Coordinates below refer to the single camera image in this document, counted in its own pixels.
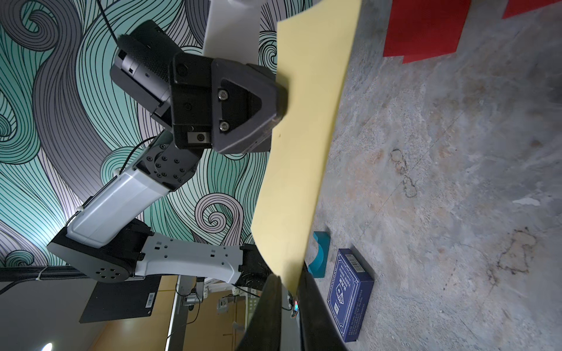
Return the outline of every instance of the wave mural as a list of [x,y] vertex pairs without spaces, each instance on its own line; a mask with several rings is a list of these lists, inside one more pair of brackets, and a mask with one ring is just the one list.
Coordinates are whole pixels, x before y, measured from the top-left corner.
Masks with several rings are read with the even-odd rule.
[[[209,0],[102,0],[117,35],[152,19],[201,54]],[[259,63],[277,69],[277,21],[312,0],[262,6]],[[0,268],[64,265],[46,245],[112,178],[133,146],[162,127],[117,87],[117,48],[96,0],[0,2]],[[206,150],[195,176],[139,219],[171,238],[253,243],[250,224],[268,153]]]

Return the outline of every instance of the yellow sheet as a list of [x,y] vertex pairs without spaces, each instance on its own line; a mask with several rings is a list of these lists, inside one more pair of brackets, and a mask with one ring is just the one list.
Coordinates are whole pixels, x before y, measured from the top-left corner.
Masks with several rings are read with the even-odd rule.
[[277,26],[277,82],[289,93],[252,221],[265,262],[295,293],[332,141],[360,0],[323,0]]

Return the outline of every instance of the red sheet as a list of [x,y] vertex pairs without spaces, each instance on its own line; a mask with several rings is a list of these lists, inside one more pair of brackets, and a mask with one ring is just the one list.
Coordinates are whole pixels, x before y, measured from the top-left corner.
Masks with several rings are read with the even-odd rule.
[[513,17],[523,12],[536,10],[561,0],[509,0],[502,18]]
[[383,56],[404,63],[453,53],[470,0],[393,0]]

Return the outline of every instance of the gray floor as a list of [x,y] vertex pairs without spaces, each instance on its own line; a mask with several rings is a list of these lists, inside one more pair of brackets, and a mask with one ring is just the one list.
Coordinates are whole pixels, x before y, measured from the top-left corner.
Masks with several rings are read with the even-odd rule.
[[364,1],[315,230],[375,272],[349,350],[562,349],[562,2],[473,0],[458,52],[383,58]]

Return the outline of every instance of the teal block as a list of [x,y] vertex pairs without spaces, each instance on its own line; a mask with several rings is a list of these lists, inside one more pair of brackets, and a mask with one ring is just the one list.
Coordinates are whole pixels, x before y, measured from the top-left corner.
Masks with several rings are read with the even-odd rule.
[[330,235],[325,231],[315,231],[312,237],[318,242],[318,255],[314,261],[309,264],[309,273],[312,274],[314,278],[323,278],[326,273],[326,263],[328,261]]

